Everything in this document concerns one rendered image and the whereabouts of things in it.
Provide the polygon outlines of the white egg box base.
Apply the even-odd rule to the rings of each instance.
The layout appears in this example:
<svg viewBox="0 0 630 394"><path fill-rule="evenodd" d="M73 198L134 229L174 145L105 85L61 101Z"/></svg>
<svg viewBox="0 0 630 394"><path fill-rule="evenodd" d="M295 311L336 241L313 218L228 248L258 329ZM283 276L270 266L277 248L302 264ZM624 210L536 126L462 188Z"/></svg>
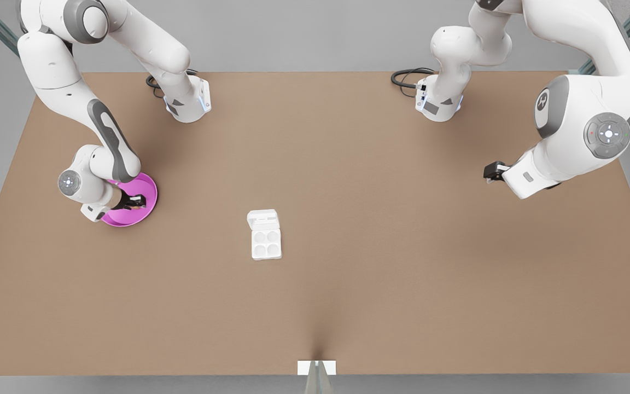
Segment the white egg box base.
<svg viewBox="0 0 630 394"><path fill-rule="evenodd" d="M252 230L252 258L255 261L282 257L280 229Z"/></svg>

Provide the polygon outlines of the pink round plate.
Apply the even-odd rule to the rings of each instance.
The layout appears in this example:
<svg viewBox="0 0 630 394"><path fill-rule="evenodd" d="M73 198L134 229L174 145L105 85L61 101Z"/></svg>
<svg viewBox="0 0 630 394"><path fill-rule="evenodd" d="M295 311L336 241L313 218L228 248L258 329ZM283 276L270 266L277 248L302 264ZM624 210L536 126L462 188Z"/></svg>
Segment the pink round plate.
<svg viewBox="0 0 630 394"><path fill-rule="evenodd" d="M142 195L145 198L145 206L133 209L109 210L101 221L114 227L129 227L143 221L154 210L158 199L158 189L151 177L145 173L140 173L134 180L128 183L120 183L109 179L110 184L119 187L129 197Z"/></svg>

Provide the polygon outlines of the white egg box lid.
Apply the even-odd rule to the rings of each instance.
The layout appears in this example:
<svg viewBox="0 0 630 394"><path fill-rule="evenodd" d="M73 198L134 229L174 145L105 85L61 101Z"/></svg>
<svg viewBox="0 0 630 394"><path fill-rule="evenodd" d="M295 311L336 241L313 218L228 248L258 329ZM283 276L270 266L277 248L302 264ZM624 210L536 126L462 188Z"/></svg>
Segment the white egg box lid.
<svg viewBox="0 0 630 394"><path fill-rule="evenodd" d="M278 214L274 209L252 210L247 214L247 222L251 230L280 229Z"/></svg>

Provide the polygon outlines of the white post foot plate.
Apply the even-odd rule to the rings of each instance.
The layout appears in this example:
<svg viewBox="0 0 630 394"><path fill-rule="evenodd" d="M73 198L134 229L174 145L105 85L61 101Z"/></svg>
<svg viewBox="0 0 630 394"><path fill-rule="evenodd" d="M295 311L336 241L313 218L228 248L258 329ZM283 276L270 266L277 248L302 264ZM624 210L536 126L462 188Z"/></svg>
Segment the white post foot plate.
<svg viewBox="0 0 630 394"><path fill-rule="evenodd" d="M308 375L312 363L323 369L327 375L337 374L336 361L297 361L297 375Z"/></svg>

